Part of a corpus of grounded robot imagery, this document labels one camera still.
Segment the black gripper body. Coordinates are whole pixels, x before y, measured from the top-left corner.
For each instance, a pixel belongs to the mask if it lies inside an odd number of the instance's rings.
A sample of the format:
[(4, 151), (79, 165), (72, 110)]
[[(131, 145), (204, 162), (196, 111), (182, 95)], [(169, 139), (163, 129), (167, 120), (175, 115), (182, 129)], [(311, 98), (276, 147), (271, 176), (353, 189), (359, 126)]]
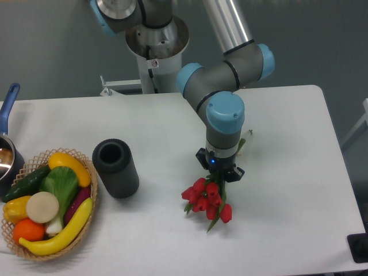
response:
[(215, 171), (228, 171), (235, 167), (237, 147), (219, 149), (215, 147), (205, 148), (205, 170), (210, 173)]

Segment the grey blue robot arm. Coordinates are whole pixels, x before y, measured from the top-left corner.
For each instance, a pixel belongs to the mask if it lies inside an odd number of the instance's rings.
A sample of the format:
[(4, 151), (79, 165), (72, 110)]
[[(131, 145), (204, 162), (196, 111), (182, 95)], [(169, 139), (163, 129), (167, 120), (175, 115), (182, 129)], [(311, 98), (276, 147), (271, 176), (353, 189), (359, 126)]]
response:
[(201, 166), (222, 181), (239, 181), (244, 171), (236, 154), (245, 106), (236, 92), (269, 76), (275, 59), (268, 46), (255, 43), (238, 2), (204, 2), (224, 57), (210, 69), (182, 64), (189, 30), (173, 14), (171, 1), (91, 1), (90, 6), (106, 34), (125, 33), (142, 92), (181, 93), (205, 124), (206, 145), (196, 154)]

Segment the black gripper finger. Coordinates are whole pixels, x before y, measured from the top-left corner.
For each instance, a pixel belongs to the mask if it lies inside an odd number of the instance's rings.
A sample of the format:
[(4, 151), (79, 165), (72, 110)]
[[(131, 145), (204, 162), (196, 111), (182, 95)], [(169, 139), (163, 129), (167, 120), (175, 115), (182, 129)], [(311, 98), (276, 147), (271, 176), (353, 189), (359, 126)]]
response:
[(226, 182), (240, 181), (245, 174), (245, 171), (240, 167), (232, 167), (224, 172), (224, 180)]
[(197, 160), (199, 161), (200, 165), (203, 167), (204, 170), (209, 170), (209, 163), (207, 160), (207, 150), (205, 148), (200, 148), (197, 153), (195, 154)]

